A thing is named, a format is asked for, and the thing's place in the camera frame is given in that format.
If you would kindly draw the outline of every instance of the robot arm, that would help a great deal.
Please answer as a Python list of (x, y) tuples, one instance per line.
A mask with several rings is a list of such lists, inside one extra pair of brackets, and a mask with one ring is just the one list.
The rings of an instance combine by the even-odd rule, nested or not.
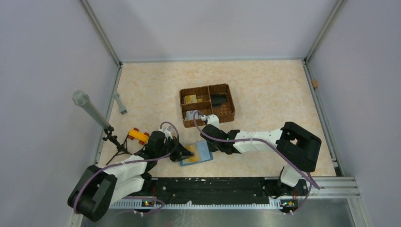
[(89, 166), (69, 196), (68, 205), (74, 208), (82, 191), (76, 211), (91, 221), (98, 221), (110, 204), (142, 190), (145, 180), (151, 179), (147, 172), (157, 164), (157, 159), (169, 156), (176, 162), (193, 156), (172, 136), (172, 132), (170, 127), (152, 132), (144, 149), (120, 163), (106, 166), (104, 170)]
[[(208, 121), (208, 124), (202, 130), (203, 133), (220, 140), (238, 140), (236, 142), (219, 142), (201, 133), (200, 136), (202, 136), (210, 146), (213, 146), (215, 150), (220, 150), (226, 154), (242, 154), (249, 151), (273, 151), (266, 143), (260, 141), (265, 140), (274, 146), (299, 170), (313, 172), (316, 169), (322, 141), (293, 122), (286, 122), (284, 127), (280, 129), (264, 132), (231, 130), (225, 133), (220, 130), (218, 118), (215, 115), (204, 116), (202, 119)], [(294, 187), (298, 183), (300, 177), (301, 174), (298, 171), (292, 166), (286, 165), (281, 171), (279, 184), (283, 183), (289, 187)]]

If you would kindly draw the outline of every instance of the brown woven basket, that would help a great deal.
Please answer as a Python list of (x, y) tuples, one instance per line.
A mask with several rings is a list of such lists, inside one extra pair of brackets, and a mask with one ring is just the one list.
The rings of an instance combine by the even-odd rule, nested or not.
[[(210, 95), (213, 94), (225, 94), (228, 99), (227, 103), (222, 104), (221, 107), (212, 108)], [(202, 102), (184, 104), (184, 97), (189, 95), (196, 95), (197, 99), (202, 99)], [(193, 120), (185, 120), (186, 112), (188, 110), (199, 110), (205, 115), (215, 114), (220, 120), (220, 123), (232, 122), (234, 120), (235, 107), (228, 84), (216, 84), (204, 87), (181, 89), (180, 103), (185, 128), (195, 127)], [(198, 125), (205, 125), (205, 123), (203, 123), (203, 121), (200, 119), (197, 119), (196, 123)]]

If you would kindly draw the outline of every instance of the gray wall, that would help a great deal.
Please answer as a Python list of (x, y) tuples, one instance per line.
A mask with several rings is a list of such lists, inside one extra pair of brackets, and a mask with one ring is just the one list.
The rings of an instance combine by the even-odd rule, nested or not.
[(121, 61), (303, 58), (336, 0), (89, 0)]
[(0, 226), (62, 227), (105, 113), (116, 65), (78, 0), (0, 1)]
[(374, 226), (399, 226), (401, 1), (350, 0), (311, 62), (343, 168)]

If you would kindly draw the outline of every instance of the purple cable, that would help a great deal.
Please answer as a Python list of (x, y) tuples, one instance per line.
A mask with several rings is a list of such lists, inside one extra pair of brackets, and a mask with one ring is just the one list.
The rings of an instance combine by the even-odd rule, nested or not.
[[(170, 122), (163, 122), (163, 123), (160, 125), (160, 128), (161, 128), (161, 126), (162, 126), (163, 124), (165, 124), (165, 123), (170, 124), (170, 125), (174, 128), (175, 133), (177, 133), (177, 138), (178, 138), (178, 131), (177, 131), (177, 128), (176, 128), (173, 124), (171, 124)], [(132, 163), (138, 163), (138, 162), (153, 162), (153, 161), (157, 161), (157, 160), (160, 160), (160, 159), (169, 157), (170, 154), (171, 154), (171, 153), (168, 153), (168, 154), (166, 154), (166, 155), (164, 155), (164, 156), (162, 156), (162, 157), (158, 157), (158, 158), (145, 159), (145, 160), (133, 160), (133, 161), (128, 161), (128, 162), (125, 162), (125, 164), (132, 164)], [(81, 190), (78, 192), (77, 197), (75, 198), (74, 206), (73, 206), (73, 208), (74, 208), (74, 213), (79, 214), (78, 211), (77, 211), (78, 201), (79, 201), (79, 199), (81, 198), (82, 193), (84, 192), (84, 190), (85, 190), (85, 189), (87, 188), (87, 186), (89, 185), (89, 183), (90, 183), (97, 175), (99, 175), (99, 173), (103, 172), (104, 170), (106, 170), (106, 169), (108, 169), (108, 168), (111, 168), (111, 167), (122, 166), (122, 165), (123, 165), (123, 163), (111, 164), (111, 165), (108, 165), (108, 166), (105, 166), (105, 167), (99, 169), (95, 174), (93, 174), (93, 175), (85, 182), (85, 184), (82, 186)]]
[(315, 188), (320, 189), (320, 186), (316, 183), (316, 181), (311, 177), (307, 177), (301, 170), (299, 170), (290, 160), (288, 160), (288, 158), (286, 158), (279, 150), (277, 150), (277, 148), (275, 148), (273, 145), (271, 145), (268, 141), (266, 140), (262, 140), (259, 138), (252, 138), (252, 139), (236, 139), (236, 140), (221, 140), (221, 139), (217, 139), (214, 137), (211, 137), (210, 135), (207, 135), (206, 133), (204, 133), (202, 131), (202, 129), (199, 128), (198, 124), (196, 123), (196, 118), (195, 118), (195, 114), (198, 113), (198, 115), (203, 115), (203, 113), (201, 111), (195, 111), (193, 113), (193, 123), (195, 124), (195, 127), (199, 130), (199, 132), (204, 135), (205, 137), (217, 141), (217, 142), (224, 142), (224, 143), (228, 143), (228, 142), (243, 142), (243, 141), (259, 141), (262, 143), (265, 143), (267, 146), (269, 146), (271, 149), (273, 149), (282, 159), (284, 159), (292, 168), (294, 168), (299, 174), (301, 174), (302, 177), (304, 177), (309, 183), (311, 183)]
[(308, 199), (309, 194), (311, 193), (311, 190), (312, 190), (312, 184), (310, 184), (308, 193), (306, 194), (304, 200), (302, 200), (302, 202), (301, 202), (301, 204), (298, 206), (298, 208), (297, 208), (295, 211), (292, 212), (292, 215), (294, 215), (295, 213), (297, 213), (297, 212), (299, 211), (299, 209), (300, 209), (301, 207), (304, 206), (305, 201)]

